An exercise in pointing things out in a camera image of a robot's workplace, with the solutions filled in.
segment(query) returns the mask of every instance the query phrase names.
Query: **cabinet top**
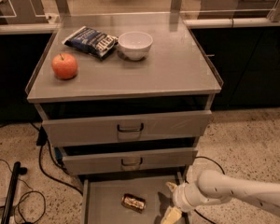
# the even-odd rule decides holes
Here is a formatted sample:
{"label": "cabinet top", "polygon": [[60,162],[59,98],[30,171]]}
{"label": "cabinet top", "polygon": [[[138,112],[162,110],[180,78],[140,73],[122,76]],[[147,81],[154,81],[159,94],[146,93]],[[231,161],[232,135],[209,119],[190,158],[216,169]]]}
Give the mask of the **cabinet top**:
{"label": "cabinet top", "polygon": [[[138,62],[120,57],[117,49],[100,61],[62,44],[82,26],[115,36],[130,31],[146,32],[153,37],[153,44],[148,56]],[[53,74],[51,61],[61,52],[72,53],[77,58],[78,74],[73,79],[59,80]],[[36,78],[27,86],[31,87],[30,103],[212,94],[221,90],[177,13],[65,17],[44,55]]]}

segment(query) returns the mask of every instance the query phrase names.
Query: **black stand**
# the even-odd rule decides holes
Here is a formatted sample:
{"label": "black stand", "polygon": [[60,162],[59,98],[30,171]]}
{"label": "black stand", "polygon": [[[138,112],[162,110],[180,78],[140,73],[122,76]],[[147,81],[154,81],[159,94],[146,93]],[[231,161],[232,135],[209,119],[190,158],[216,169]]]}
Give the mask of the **black stand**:
{"label": "black stand", "polygon": [[21,168],[21,163],[19,161],[14,163],[12,176],[9,182],[9,188],[7,193],[6,203],[4,205],[3,215],[1,224],[8,224],[10,213],[12,210],[12,204],[16,193],[17,183],[18,183],[18,176],[25,175],[27,173],[26,168]]}

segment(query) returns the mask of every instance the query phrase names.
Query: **speckled floor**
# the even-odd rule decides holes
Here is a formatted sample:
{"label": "speckled floor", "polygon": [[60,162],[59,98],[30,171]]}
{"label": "speckled floor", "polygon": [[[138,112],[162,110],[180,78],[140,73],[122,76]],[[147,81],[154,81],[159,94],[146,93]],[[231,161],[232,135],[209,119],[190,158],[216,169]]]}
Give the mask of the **speckled floor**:
{"label": "speckled floor", "polygon": [[[37,223],[80,223],[81,195],[41,173],[38,167],[40,147],[35,145],[36,138],[37,130],[30,123],[10,124],[1,128],[0,159],[6,160],[11,167],[15,161],[20,161],[23,167],[28,168],[28,173],[21,179],[44,194],[46,213]],[[215,111],[198,149],[199,156],[217,161],[227,175],[280,183],[280,108]],[[42,163],[49,174],[78,187],[73,177],[54,166],[48,146],[44,148]],[[208,160],[196,160],[189,171],[188,181],[195,179],[203,169],[217,170],[217,166]],[[10,171],[0,161],[0,197],[6,195],[9,179]],[[26,191],[29,191],[26,185],[19,182],[15,202]],[[43,201],[39,195],[31,195],[21,209],[26,220],[34,222],[43,212]],[[237,200],[223,205],[201,206],[197,210],[217,224],[280,223],[279,217]],[[16,221],[21,221],[17,212]],[[209,222],[193,213],[192,223]]]}

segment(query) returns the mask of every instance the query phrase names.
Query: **drawer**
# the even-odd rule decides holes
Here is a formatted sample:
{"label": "drawer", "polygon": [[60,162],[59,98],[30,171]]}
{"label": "drawer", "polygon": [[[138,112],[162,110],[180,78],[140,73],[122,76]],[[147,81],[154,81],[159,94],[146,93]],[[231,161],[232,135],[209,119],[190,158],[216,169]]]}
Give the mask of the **drawer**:
{"label": "drawer", "polygon": [[[161,223],[169,205],[172,206],[172,193],[166,182],[182,183],[182,174],[177,170],[160,174],[129,174],[120,180],[105,180],[93,182],[84,181],[81,224],[144,224]],[[129,193],[144,199],[146,208],[142,213],[121,205],[124,194]],[[178,222],[191,223],[188,215],[183,215]]]}
{"label": "drawer", "polygon": [[65,156],[63,164],[71,175],[103,174],[182,167],[192,164],[196,155],[197,151],[193,147],[181,147]]}
{"label": "drawer", "polygon": [[210,110],[43,121],[55,147],[203,135]]}

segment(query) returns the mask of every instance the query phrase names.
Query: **metal rod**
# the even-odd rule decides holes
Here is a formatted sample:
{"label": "metal rod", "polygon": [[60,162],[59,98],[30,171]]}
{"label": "metal rod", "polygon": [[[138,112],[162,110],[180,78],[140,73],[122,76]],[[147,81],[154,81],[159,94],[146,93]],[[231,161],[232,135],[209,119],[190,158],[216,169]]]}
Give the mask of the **metal rod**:
{"label": "metal rod", "polygon": [[13,166],[12,176],[11,176],[10,182],[9,182],[7,199],[6,199],[6,203],[5,203],[5,207],[4,207],[4,211],[3,211],[3,215],[2,215],[1,224],[9,223],[10,213],[12,210],[13,200],[14,200],[15,193],[16,193],[18,176],[20,174],[20,170],[21,170],[21,163],[19,161],[17,161],[14,163],[14,166]]}
{"label": "metal rod", "polygon": [[280,26],[280,22],[266,18],[184,20],[184,23],[192,29]]}

